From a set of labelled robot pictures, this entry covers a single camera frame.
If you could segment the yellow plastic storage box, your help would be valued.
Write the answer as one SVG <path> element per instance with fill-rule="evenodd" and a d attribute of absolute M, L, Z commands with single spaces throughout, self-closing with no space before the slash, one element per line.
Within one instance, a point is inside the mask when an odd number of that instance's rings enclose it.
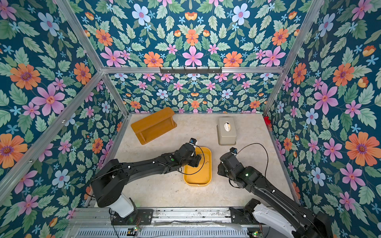
<path fill-rule="evenodd" d="M 212 153 L 207 147 L 195 149 L 202 159 L 197 168 L 186 165 L 184 167 L 183 179 L 189 186 L 207 186 L 212 180 Z"/>

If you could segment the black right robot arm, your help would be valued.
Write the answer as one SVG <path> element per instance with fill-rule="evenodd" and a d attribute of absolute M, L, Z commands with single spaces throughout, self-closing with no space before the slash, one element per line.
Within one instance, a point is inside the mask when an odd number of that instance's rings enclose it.
<path fill-rule="evenodd" d="M 249 205 L 249 215 L 270 226 L 287 238 L 332 238 L 328 215 L 309 210 L 282 193 L 257 169 L 247 166 L 228 152 L 220 157 L 218 174 L 234 182 L 238 188 L 254 194 L 270 207 L 256 199 Z"/>

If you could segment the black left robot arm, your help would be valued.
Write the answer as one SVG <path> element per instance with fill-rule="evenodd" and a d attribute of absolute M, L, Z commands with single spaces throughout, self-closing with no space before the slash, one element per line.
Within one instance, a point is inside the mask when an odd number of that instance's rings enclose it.
<path fill-rule="evenodd" d="M 148 176 L 179 171 L 186 165 L 198 167 L 201 156 L 197 155 L 196 147 L 197 140 L 192 138 L 178 150 L 153 159 L 131 163 L 110 160 L 90 181 L 97 206 L 109 208 L 122 218 L 128 217 L 136 211 L 136 206 L 123 195 L 125 185 Z"/>

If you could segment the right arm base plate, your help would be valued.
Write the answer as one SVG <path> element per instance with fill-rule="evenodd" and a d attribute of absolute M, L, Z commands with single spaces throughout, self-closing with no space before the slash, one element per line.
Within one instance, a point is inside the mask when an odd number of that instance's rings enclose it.
<path fill-rule="evenodd" d="M 255 225 L 258 222 L 252 212 L 244 208 L 230 207 L 231 223 L 239 225 Z"/>

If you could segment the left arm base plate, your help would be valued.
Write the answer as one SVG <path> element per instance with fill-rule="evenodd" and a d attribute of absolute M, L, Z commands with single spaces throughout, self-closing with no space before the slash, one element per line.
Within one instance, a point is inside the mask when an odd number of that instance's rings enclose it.
<path fill-rule="evenodd" d="M 115 213 L 112 215 L 111 224 L 113 226 L 150 225 L 153 218 L 153 211 L 153 209 L 138 208 L 125 218 Z"/>

